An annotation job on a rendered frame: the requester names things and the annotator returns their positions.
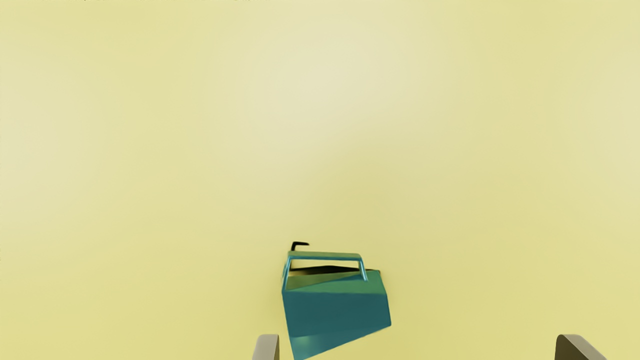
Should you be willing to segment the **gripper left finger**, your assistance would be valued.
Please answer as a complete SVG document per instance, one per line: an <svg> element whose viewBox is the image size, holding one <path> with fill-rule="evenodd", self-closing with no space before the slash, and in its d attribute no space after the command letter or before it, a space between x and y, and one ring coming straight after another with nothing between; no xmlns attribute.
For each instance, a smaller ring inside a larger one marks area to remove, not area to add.
<svg viewBox="0 0 640 360"><path fill-rule="evenodd" d="M280 360L280 337L276 333L263 333L254 345L252 360Z"/></svg>

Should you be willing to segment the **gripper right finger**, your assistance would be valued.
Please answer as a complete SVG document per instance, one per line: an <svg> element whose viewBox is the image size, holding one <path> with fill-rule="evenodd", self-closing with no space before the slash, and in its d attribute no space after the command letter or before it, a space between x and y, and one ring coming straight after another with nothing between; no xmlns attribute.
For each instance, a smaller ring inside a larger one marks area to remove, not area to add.
<svg viewBox="0 0 640 360"><path fill-rule="evenodd" d="M608 360L578 334L560 334L555 343L555 360Z"/></svg>

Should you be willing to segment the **teal faceted mug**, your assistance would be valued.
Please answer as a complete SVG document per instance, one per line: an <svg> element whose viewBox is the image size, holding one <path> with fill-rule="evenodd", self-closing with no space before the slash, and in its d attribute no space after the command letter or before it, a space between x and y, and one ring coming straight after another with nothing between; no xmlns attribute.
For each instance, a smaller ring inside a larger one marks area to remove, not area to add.
<svg viewBox="0 0 640 360"><path fill-rule="evenodd" d="M381 272L367 269L358 253L289 251L281 296L294 360L308 360L393 323Z"/></svg>

